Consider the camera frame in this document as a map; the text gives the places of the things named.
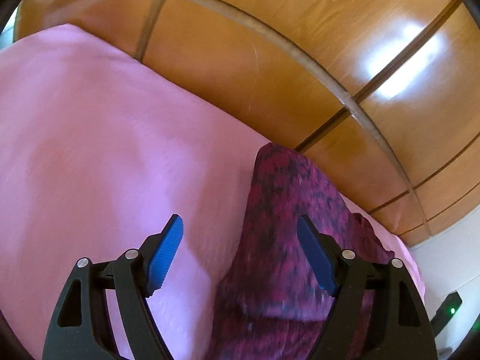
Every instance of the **maroon garment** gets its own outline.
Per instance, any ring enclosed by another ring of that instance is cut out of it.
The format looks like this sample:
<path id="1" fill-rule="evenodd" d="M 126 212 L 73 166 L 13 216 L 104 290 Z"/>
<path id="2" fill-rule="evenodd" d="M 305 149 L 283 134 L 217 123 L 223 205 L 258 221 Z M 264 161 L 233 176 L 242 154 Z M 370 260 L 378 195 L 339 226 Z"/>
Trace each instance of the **maroon garment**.
<path id="1" fill-rule="evenodd" d="M 333 299 L 318 287 L 297 240 L 303 214 L 342 249 L 352 249 L 366 261 L 393 258 L 370 223 L 350 213 L 310 160 L 276 144 L 265 145 L 255 161 L 237 254 L 217 288 L 205 360 L 306 358 Z M 350 357 L 362 347 L 372 301 L 366 293 Z"/>

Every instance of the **silver screw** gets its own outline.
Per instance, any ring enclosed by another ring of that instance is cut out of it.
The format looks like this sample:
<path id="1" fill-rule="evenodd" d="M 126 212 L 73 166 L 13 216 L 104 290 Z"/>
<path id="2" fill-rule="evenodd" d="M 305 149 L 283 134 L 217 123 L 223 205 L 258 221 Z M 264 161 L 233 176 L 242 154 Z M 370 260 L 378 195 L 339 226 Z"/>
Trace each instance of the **silver screw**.
<path id="1" fill-rule="evenodd" d="M 393 259 L 392 260 L 392 265 L 395 267 L 395 268 L 401 268 L 403 266 L 403 262 L 402 260 L 400 259 Z"/>
<path id="2" fill-rule="evenodd" d="M 85 257 L 77 261 L 77 266 L 79 268 L 83 268 L 84 266 L 87 266 L 87 265 L 88 265 L 88 259 L 86 259 Z"/>
<path id="3" fill-rule="evenodd" d="M 344 259 L 353 260 L 355 258 L 355 252 L 350 249 L 345 249 L 342 252 L 342 256 Z"/>
<path id="4" fill-rule="evenodd" d="M 138 250 L 130 249 L 125 252 L 125 257 L 129 260 L 136 259 L 138 256 Z"/>

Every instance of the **dark red patterned fabric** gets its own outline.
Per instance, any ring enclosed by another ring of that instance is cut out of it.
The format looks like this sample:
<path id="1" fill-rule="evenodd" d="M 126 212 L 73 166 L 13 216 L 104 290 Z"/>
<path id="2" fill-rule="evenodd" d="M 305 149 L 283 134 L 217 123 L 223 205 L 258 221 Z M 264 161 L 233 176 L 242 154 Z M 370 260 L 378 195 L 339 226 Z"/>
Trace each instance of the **dark red patterned fabric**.
<path id="1" fill-rule="evenodd" d="M 333 299 L 318 288 L 297 240 L 298 218 L 342 249 L 387 263 L 368 220 L 347 209 L 327 177 L 306 157 L 269 143 L 258 152 L 237 254 L 215 299 L 214 324 L 205 360 L 303 360 L 315 343 Z M 371 294 L 350 357 L 357 356 L 370 316 Z"/>

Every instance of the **pink mattress cover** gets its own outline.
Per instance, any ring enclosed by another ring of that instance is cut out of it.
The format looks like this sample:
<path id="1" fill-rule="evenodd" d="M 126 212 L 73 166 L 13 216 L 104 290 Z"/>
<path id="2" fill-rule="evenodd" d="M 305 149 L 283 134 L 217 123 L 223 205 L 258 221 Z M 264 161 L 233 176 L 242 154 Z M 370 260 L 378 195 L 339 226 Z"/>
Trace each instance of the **pink mattress cover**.
<path id="1" fill-rule="evenodd" d="M 27 350 L 41 358 L 80 257 L 116 259 L 176 212 L 184 238 L 148 303 L 174 358 L 202 358 L 215 288 L 236 252 L 255 156 L 268 140 L 71 25 L 0 52 L 0 130 L 0 309 Z M 345 200 L 423 296 L 403 243 Z M 131 358 L 112 293 L 109 306 L 120 352 Z"/>

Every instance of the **white wall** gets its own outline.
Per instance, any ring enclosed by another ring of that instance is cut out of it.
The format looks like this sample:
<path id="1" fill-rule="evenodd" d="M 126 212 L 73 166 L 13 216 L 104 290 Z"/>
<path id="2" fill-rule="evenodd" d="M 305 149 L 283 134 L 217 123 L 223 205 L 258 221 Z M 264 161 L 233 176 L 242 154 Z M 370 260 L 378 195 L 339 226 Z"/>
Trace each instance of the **white wall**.
<path id="1" fill-rule="evenodd" d="M 463 300 L 435 340 L 438 349 L 455 350 L 480 314 L 480 206 L 411 252 L 425 281 L 429 318 L 449 293 L 458 291 Z"/>

